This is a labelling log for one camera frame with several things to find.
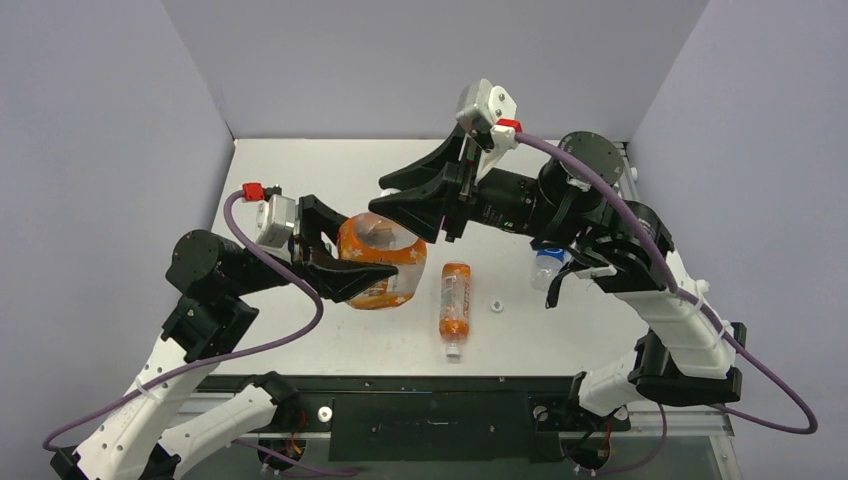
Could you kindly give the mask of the wide orange drink bottle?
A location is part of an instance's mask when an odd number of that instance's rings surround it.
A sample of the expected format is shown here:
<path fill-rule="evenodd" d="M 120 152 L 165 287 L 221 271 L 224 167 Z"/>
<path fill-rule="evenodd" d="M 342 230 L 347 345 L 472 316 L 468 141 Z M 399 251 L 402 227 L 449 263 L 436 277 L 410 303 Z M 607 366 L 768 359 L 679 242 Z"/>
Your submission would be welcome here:
<path fill-rule="evenodd" d="M 415 295 L 427 261 L 427 243 L 401 225 L 371 212 L 358 214 L 341 225 L 337 248 L 342 260 L 397 269 L 348 300 L 352 308 L 396 308 Z"/>

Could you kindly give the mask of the slim orange drink bottle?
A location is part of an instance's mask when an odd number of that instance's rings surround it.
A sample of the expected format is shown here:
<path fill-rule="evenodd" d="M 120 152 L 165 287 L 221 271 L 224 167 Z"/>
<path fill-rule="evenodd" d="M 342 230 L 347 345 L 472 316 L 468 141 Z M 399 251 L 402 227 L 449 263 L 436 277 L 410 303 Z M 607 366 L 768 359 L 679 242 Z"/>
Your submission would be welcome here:
<path fill-rule="evenodd" d="M 448 262 L 441 271 L 438 331 L 451 362 L 462 358 L 462 347 L 470 331 L 471 268 L 463 262 Z"/>

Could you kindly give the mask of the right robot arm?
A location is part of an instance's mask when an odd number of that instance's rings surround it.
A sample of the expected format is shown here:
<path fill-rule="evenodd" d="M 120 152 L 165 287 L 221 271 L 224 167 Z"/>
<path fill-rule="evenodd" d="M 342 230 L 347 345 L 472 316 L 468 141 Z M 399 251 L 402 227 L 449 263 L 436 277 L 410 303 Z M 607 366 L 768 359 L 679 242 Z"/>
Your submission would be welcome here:
<path fill-rule="evenodd" d="M 739 401 L 735 360 L 745 329 L 722 320 L 707 285 L 685 270 L 672 236 L 645 204 L 614 190 L 624 161 L 586 131 L 550 144 L 501 120 L 489 134 L 454 131 L 435 151 L 383 176 L 373 213 L 427 242 L 454 241 L 469 223 L 527 236 L 571 254 L 565 273 L 591 279 L 647 324 L 632 353 L 578 374 L 566 418 L 588 427 L 639 400 L 675 407 Z"/>

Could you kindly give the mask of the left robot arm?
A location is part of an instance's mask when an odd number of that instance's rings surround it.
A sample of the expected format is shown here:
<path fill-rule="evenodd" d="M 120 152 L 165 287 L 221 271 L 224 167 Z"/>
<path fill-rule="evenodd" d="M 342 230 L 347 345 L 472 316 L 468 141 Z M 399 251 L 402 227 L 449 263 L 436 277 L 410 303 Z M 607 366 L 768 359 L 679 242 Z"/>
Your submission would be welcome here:
<path fill-rule="evenodd" d="M 297 420 L 299 395 L 280 374 L 248 380 L 231 399 L 183 423 L 175 416 L 221 363 L 242 358 L 239 342 L 258 316 L 248 294 L 293 285 L 314 303 L 340 303 L 396 273 L 389 265 L 336 258 L 324 236 L 344 217 L 314 196 L 285 197 L 277 187 L 245 184 L 223 207 L 223 237 L 194 230 L 175 245 L 167 280 L 179 300 L 133 384 L 92 414 L 97 429 L 76 446 L 43 446 L 62 479 L 179 479 L 239 437 Z"/>

